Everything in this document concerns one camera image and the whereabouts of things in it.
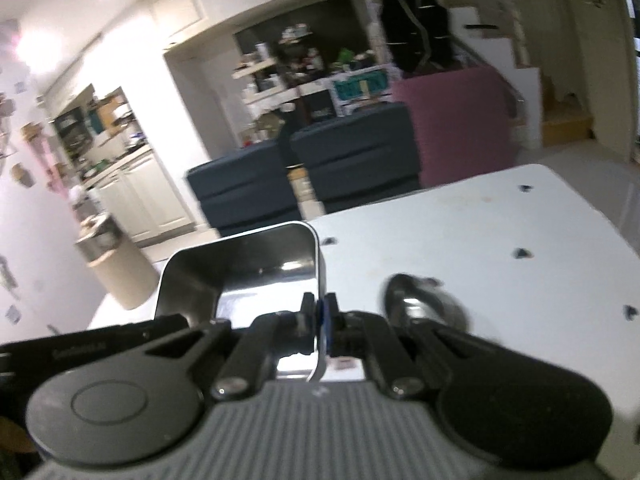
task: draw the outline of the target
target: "kitchen cabinet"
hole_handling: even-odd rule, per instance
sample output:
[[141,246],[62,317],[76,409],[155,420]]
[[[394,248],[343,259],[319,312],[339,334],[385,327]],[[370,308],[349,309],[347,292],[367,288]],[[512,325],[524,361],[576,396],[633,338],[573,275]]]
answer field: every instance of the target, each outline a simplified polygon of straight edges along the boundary
[[153,155],[135,160],[122,173],[161,233],[191,223]]
[[134,242],[193,223],[153,153],[146,153],[95,184],[102,206]]
[[50,117],[60,115],[89,86],[91,86],[89,74],[82,65],[82,59],[78,59],[44,95],[45,106]]
[[138,197],[129,184],[114,174],[95,187],[102,206],[115,216],[118,224],[134,242],[159,235],[151,216],[140,206]]
[[211,26],[200,0],[145,0],[166,50]]

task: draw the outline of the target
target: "bolt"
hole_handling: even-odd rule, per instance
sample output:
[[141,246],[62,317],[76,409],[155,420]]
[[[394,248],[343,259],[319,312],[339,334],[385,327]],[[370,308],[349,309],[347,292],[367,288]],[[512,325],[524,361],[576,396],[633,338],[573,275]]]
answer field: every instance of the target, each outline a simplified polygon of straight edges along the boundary
[[242,377],[225,377],[216,383],[216,391],[225,397],[242,394],[248,387],[249,383]]
[[402,377],[401,379],[396,379],[391,385],[391,389],[399,397],[418,394],[423,388],[424,383],[417,377]]
[[512,255],[516,260],[521,260],[523,258],[533,258],[533,254],[531,253],[531,251],[523,249],[522,247],[518,247],[516,250],[514,250]]
[[623,312],[627,321],[633,321],[638,315],[638,309],[631,305],[625,305]]

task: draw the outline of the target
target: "upper cabinet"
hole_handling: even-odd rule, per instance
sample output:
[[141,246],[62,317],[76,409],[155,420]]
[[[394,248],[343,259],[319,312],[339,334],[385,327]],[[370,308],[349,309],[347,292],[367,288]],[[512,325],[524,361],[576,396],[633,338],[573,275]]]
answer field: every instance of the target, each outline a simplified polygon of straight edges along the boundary
[[78,59],[44,95],[50,117],[60,115],[89,85],[91,85],[91,79],[84,70],[82,59]]
[[200,0],[145,0],[164,48],[181,44],[207,30],[212,23]]

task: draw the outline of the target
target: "kitchen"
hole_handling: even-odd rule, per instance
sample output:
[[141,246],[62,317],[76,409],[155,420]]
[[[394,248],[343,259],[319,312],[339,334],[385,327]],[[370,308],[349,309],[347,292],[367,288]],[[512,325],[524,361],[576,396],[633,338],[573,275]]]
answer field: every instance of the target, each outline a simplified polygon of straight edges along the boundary
[[122,88],[98,99],[87,86],[52,124],[80,183],[71,192],[79,219],[106,210],[141,246],[194,230]]

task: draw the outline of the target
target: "staircase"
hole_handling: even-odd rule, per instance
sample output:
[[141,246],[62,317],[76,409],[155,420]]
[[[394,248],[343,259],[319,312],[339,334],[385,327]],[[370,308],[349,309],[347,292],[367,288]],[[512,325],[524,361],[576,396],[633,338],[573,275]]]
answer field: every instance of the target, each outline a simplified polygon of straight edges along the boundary
[[536,150],[588,139],[593,125],[590,113],[580,108],[575,97],[556,101],[553,82],[538,67],[519,66],[512,38],[492,37],[495,31],[465,28],[480,23],[475,7],[449,9],[452,35],[492,65],[524,99],[522,120],[513,122],[513,140],[523,148]]
[[480,23],[482,21],[475,7],[449,8],[449,30],[452,35],[484,62],[492,65],[524,99],[524,120],[513,125],[513,139],[523,148],[540,148],[543,145],[540,69],[517,65],[511,38],[488,38],[482,30],[465,28],[465,25]]

